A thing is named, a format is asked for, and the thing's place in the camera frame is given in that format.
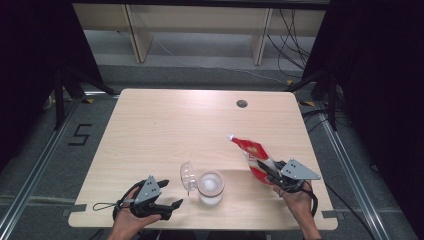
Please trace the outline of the metal floor rail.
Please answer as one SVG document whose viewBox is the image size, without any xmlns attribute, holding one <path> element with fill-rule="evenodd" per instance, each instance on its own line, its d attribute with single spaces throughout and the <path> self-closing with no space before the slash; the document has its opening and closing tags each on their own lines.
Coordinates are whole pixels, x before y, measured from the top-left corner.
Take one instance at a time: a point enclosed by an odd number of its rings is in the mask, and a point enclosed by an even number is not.
<svg viewBox="0 0 424 240">
<path fill-rule="evenodd" d="M 338 133 L 332 129 L 329 123 L 329 119 L 325 116 L 324 113 L 320 113 L 319 117 L 323 121 L 323 127 L 352 188 L 360 209 L 364 214 L 372 236 L 375 240 L 390 240 L 389 234 L 382 222 L 382 218 L 378 213 L 370 195 L 361 182 L 360 177 L 355 170 Z"/>
<path fill-rule="evenodd" d="M 20 188 L 18 194 L 13 198 L 5 215 L 0 220 L 0 238 L 7 239 L 13 231 L 16 223 L 18 222 L 24 208 L 35 190 L 38 182 L 44 174 L 47 166 L 54 152 L 56 151 L 60 140 L 62 139 L 67 127 L 69 125 L 70 118 L 76 111 L 80 104 L 79 100 L 72 100 L 65 111 L 65 119 L 63 122 L 53 131 L 52 135 L 48 139 L 46 146 L 43 148 L 41 155 L 37 158 L 34 167 L 31 169 L 28 177 L 26 178 L 23 186 Z"/>
</svg>

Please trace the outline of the red spout pouch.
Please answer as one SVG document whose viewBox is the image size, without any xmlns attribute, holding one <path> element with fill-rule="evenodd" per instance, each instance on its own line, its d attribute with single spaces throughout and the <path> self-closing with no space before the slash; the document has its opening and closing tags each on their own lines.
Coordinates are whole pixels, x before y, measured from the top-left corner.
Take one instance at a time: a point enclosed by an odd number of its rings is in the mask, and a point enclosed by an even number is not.
<svg viewBox="0 0 424 240">
<path fill-rule="evenodd" d="M 271 185 L 271 182 L 267 179 L 267 172 L 259 164 L 263 163 L 274 171 L 277 168 L 274 160 L 269 157 L 263 146 L 255 141 L 237 138 L 232 134 L 229 134 L 227 139 L 242 150 L 252 174 L 262 183 Z"/>
</svg>

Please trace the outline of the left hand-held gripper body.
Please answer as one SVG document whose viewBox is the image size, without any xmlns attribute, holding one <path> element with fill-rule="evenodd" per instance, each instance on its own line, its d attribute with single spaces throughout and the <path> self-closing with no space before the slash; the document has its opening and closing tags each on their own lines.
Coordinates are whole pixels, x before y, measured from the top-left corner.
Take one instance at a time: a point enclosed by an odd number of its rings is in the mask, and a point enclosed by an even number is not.
<svg viewBox="0 0 424 240">
<path fill-rule="evenodd" d="M 158 186 L 156 179 L 150 175 L 142 181 L 142 186 L 135 192 L 133 202 L 130 204 L 131 213 L 138 218 L 160 215 L 162 220 L 169 220 L 173 211 L 168 209 L 169 206 L 156 203 L 161 194 L 162 188 Z"/>
</svg>

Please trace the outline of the person's left hand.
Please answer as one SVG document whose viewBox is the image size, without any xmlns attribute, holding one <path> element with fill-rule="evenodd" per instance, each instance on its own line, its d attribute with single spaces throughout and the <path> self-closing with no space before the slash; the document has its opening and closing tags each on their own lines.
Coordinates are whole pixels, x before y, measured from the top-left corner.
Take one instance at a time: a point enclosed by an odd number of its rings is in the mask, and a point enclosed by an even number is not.
<svg viewBox="0 0 424 240">
<path fill-rule="evenodd" d="M 134 216 L 128 208 L 118 211 L 107 240 L 132 240 L 144 227 L 161 219 L 160 215 L 150 215 L 144 218 Z"/>
</svg>

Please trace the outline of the clear jar with hinged lid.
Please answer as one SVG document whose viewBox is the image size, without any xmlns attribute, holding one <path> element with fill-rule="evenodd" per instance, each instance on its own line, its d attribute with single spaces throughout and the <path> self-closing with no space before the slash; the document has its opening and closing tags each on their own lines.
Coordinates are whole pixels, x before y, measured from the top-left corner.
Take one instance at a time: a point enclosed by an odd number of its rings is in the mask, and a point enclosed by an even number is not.
<svg viewBox="0 0 424 240">
<path fill-rule="evenodd" d="M 190 161 L 180 166 L 180 179 L 187 195 L 196 192 L 200 202 L 206 206 L 216 206 L 223 199 L 225 182 L 218 171 L 204 171 L 197 174 Z"/>
</svg>

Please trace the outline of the black curtain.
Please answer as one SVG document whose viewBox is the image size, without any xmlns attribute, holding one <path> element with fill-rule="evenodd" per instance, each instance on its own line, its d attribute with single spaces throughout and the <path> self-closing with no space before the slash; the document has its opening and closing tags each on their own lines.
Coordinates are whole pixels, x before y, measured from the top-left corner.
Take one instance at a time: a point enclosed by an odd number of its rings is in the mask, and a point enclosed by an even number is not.
<svg viewBox="0 0 424 240">
<path fill-rule="evenodd" d="M 329 0 L 305 73 L 323 69 L 424 240 L 424 0 Z"/>
<path fill-rule="evenodd" d="M 0 171 L 68 70 L 103 81 L 72 0 L 0 0 Z"/>
</svg>

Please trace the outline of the light wooden shelf unit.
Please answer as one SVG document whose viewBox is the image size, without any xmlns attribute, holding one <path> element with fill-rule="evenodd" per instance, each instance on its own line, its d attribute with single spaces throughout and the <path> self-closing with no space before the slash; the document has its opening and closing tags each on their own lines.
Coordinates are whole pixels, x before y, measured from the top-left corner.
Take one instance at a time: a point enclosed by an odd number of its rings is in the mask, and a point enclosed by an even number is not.
<svg viewBox="0 0 424 240">
<path fill-rule="evenodd" d="M 290 33 L 315 37 L 323 10 L 228 8 L 75 3 L 73 8 L 85 30 L 126 31 L 142 63 L 157 32 L 241 34 L 250 37 L 253 63 L 259 65 L 269 35 L 286 35 L 283 22 L 294 21 Z"/>
</svg>

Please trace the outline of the person's right hand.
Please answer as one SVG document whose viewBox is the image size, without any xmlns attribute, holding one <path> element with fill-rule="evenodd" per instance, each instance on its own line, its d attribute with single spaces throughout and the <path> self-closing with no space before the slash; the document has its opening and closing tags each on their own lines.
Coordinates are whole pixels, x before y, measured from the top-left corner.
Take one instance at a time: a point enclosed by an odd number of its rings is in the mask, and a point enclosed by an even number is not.
<svg viewBox="0 0 424 240">
<path fill-rule="evenodd" d="M 277 185 L 273 186 L 273 191 L 282 198 L 299 224 L 313 223 L 312 197 L 309 192 L 312 190 L 311 184 L 305 182 L 302 190 L 296 193 L 284 191 Z"/>
</svg>

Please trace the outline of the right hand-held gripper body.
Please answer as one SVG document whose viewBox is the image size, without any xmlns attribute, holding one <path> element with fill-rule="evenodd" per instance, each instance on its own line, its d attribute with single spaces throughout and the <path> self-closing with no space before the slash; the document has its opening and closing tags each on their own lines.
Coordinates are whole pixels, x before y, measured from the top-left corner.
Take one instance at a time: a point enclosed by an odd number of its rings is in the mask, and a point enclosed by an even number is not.
<svg viewBox="0 0 424 240">
<path fill-rule="evenodd" d="M 295 159 L 274 163 L 277 169 L 277 185 L 289 193 L 303 189 L 306 180 L 320 180 L 321 176 Z"/>
</svg>

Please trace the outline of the black metal stand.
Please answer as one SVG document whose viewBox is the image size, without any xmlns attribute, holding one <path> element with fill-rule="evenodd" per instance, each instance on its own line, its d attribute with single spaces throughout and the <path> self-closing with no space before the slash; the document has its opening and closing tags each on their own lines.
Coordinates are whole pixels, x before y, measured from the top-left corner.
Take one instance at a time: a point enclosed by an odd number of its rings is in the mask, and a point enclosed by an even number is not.
<svg viewBox="0 0 424 240">
<path fill-rule="evenodd" d="M 74 70 L 70 67 L 59 68 L 54 80 L 54 95 L 56 101 L 56 125 L 59 129 L 65 122 L 64 91 L 67 91 L 72 99 L 81 99 L 85 93 L 80 85 L 81 82 L 105 92 L 108 95 L 119 95 L 120 92 L 106 86 L 102 81 L 95 80 L 90 76 Z"/>
<path fill-rule="evenodd" d="M 337 130 L 336 127 L 336 79 L 334 74 L 329 70 L 319 70 L 286 89 L 286 92 L 292 92 L 303 88 L 304 86 L 315 82 L 315 87 L 312 90 L 311 96 L 314 100 L 323 100 L 327 97 L 328 108 L 327 114 L 329 117 L 329 124 L 333 131 Z"/>
</svg>

